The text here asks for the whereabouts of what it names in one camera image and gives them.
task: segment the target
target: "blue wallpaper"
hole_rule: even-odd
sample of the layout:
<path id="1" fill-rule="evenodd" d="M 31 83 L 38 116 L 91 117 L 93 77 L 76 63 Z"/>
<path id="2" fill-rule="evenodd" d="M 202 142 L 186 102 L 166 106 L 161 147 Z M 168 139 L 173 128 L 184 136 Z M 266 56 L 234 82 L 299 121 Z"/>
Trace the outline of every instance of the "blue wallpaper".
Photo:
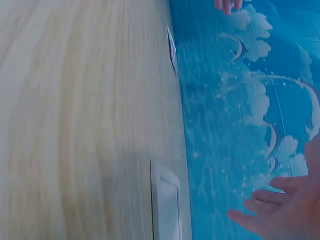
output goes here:
<path id="1" fill-rule="evenodd" d="M 171 0 L 194 240 L 255 240 L 226 217 L 276 176 L 308 173 L 320 128 L 320 3 Z"/>

